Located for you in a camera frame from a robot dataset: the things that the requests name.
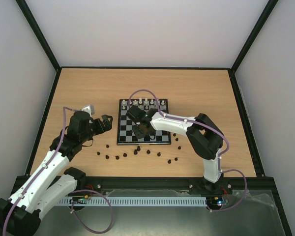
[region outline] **wooden table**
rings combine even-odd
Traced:
[[[179,116],[207,114],[222,130],[231,144],[222,156],[222,170],[238,169],[247,177],[255,177],[252,159],[239,117],[230,78],[226,70],[152,70],[152,69],[62,69],[57,89],[46,120],[31,173],[38,167],[52,140],[62,128],[62,107],[80,109],[95,106],[94,118],[103,114],[114,117],[113,129],[94,137],[71,161],[87,176],[111,177],[201,177],[203,162],[183,136],[171,145],[117,146],[118,102],[138,89],[149,89],[159,98],[167,98],[169,112]],[[133,98],[152,98],[141,92]],[[72,116],[67,112],[67,124]],[[227,173],[239,177],[238,173]]]

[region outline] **white wall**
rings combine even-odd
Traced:
[[[61,66],[231,67],[267,0],[27,0]]]
[[[0,1],[0,198],[23,175],[55,71],[15,1]]]
[[[295,0],[278,2],[236,75],[295,235]]]

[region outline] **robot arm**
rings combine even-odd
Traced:
[[[93,119],[91,116],[93,113],[92,105],[76,111],[70,119],[67,133],[52,161],[49,162],[61,135],[53,140],[50,151],[26,183],[12,194],[9,200],[0,199],[0,228],[3,228],[7,213],[13,204],[21,198],[8,221],[7,231],[15,236],[32,236],[37,231],[40,221],[55,204],[75,189],[82,189],[85,186],[86,174],[72,167],[66,170],[56,183],[52,186],[50,184],[82,149],[83,143],[93,140],[95,135],[112,129],[111,116],[103,115],[101,121],[99,118]]]
[[[154,135],[156,130],[174,132],[187,137],[194,151],[203,159],[204,178],[212,183],[219,180],[221,172],[219,171],[218,154],[221,151],[223,139],[211,130],[188,122],[188,120],[195,120],[221,133],[207,115],[199,114],[197,117],[186,118],[164,113],[162,116],[157,109],[145,112],[137,106],[130,107],[126,115],[136,124],[133,131],[138,139],[146,135]]]

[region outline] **wire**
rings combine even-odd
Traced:
[[[183,118],[172,117],[170,115],[167,115],[166,113],[163,113],[161,111],[160,107],[159,107],[159,103],[158,103],[158,100],[157,100],[155,94],[153,92],[151,92],[150,90],[147,90],[147,89],[139,89],[139,90],[133,92],[130,95],[129,100],[128,100],[128,106],[129,106],[129,108],[130,108],[130,101],[131,101],[132,96],[135,95],[138,92],[148,92],[148,93],[150,93],[154,97],[155,103],[156,103],[156,107],[158,109],[159,114],[162,117],[165,117],[165,118],[168,118],[168,119],[173,119],[173,120],[178,120],[178,121],[184,121],[184,122],[190,122],[190,123],[193,123],[193,124],[197,124],[197,125],[200,125],[200,126],[206,128],[206,129],[209,129],[209,130],[213,131],[214,133],[216,133],[217,135],[219,135],[225,141],[225,143],[226,143],[226,149],[224,151],[220,152],[218,154],[218,157],[220,157],[222,154],[226,153],[230,149],[230,143],[228,142],[228,140],[226,139],[226,137],[221,132],[217,131],[216,129],[214,129],[214,128],[206,125],[206,124],[203,124],[201,122],[198,122],[196,120],[190,120],[190,119],[187,119],[187,118],[183,119]]]
[[[111,212],[111,220],[110,220],[110,224],[109,224],[109,226],[107,227],[107,229],[105,229],[104,231],[95,231],[95,230],[90,229],[89,227],[87,227],[87,226],[81,221],[81,219],[80,219],[80,218],[78,217],[78,215],[75,213],[75,210],[73,209],[73,207],[74,207],[74,204],[75,204],[76,202],[73,202],[73,203],[72,203],[72,206],[71,206],[71,213],[72,213],[72,214],[75,216],[75,218],[76,218],[76,219],[82,224],[82,226],[83,226],[86,230],[90,231],[91,233],[93,233],[93,234],[104,234],[104,233],[108,232],[108,231],[112,228],[113,223],[114,223],[114,218],[115,218],[114,210],[113,210],[113,207],[112,207],[112,205],[110,204],[109,200],[108,200],[104,195],[102,195],[101,193],[96,192],[96,191],[94,191],[94,190],[89,190],[89,189],[76,190],[76,191],[73,191],[73,192],[71,192],[71,193],[80,193],[80,192],[91,192],[91,193],[95,193],[95,194],[97,194],[98,196],[102,197],[102,198],[107,202],[107,204],[108,204],[108,206],[109,206],[109,208],[110,208],[110,212]]]
[[[46,166],[48,166],[52,160],[54,159],[54,157],[56,156],[57,152],[59,151],[60,149],[60,146],[62,144],[62,141],[63,141],[63,137],[64,137],[64,131],[66,130],[65,129],[65,123],[66,123],[66,117],[65,117],[65,110],[69,110],[69,111],[73,111],[73,112],[76,112],[78,110],[75,110],[75,109],[71,109],[71,108],[68,108],[68,107],[63,107],[63,126],[62,126],[62,132],[61,132],[61,136],[60,136],[60,141],[59,141],[59,144],[54,152],[54,154],[51,156],[51,158],[49,159],[49,161],[47,161],[46,163]],[[24,195],[27,190],[30,188],[30,186],[34,183],[34,181],[39,177],[39,175],[44,171],[44,167],[42,167],[38,172],[37,174],[35,174],[32,179],[29,181],[28,185],[24,188],[24,190],[22,191],[21,195]],[[17,200],[15,201],[15,203],[12,205],[10,211],[8,212],[8,214],[6,215],[6,218],[5,218],[5,221],[4,221],[4,225],[3,225],[3,230],[2,230],[2,236],[6,236],[6,228],[7,228],[7,225],[8,225],[8,222],[9,222],[9,219],[12,215],[12,212],[13,210],[15,209],[16,205],[20,202],[21,198],[18,197]]]
[[[231,169],[231,170],[227,170],[227,171],[223,171],[224,173],[227,172],[232,172],[232,171],[236,171],[238,173],[240,173],[242,175],[242,177],[244,178],[244,182],[245,182],[245,189],[244,189],[244,193],[242,195],[242,197],[239,199],[238,202],[236,202],[234,205],[230,206],[229,208],[226,209],[220,209],[220,210],[212,210],[209,206],[207,206],[207,208],[210,210],[210,212],[222,212],[222,211],[227,211],[230,209],[235,208],[236,206],[238,206],[238,204],[240,204],[242,202],[242,200],[244,200],[245,196],[246,196],[246,192],[247,192],[247,180],[246,180],[246,176],[243,174],[243,172],[236,170],[236,169]]]

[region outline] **chessboard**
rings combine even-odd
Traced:
[[[168,113],[167,99],[158,99],[160,109]],[[156,108],[155,99],[132,99],[130,105],[138,106],[140,109],[147,112],[151,108]],[[132,131],[133,123],[127,116],[128,99],[119,100],[119,115],[118,115],[118,133],[117,145],[139,145],[139,144],[171,144],[171,134],[168,131],[156,130],[155,136],[145,136],[144,138],[137,139]]]

